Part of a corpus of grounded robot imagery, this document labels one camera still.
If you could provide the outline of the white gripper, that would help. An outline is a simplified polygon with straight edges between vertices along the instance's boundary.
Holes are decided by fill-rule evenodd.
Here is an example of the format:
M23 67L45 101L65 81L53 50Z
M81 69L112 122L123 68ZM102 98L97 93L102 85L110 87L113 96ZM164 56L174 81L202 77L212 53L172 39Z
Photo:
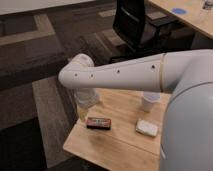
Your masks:
M86 116L88 114L88 109L95 104L97 104L98 107L104 107L104 104L102 101L99 101L99 94L95 89L79 89L74 91L74 97L76 100L76 103L79 105L77 107L77 113L79 116L79 119L84 122L86 119Z

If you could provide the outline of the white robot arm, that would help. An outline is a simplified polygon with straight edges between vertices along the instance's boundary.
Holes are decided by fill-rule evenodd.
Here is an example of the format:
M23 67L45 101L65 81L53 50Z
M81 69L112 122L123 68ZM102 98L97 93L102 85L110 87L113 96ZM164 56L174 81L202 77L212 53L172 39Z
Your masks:
M58 78L63 86L77 91L169 93L160 171L213 171L213 49L160 53L102 66L78 54Z

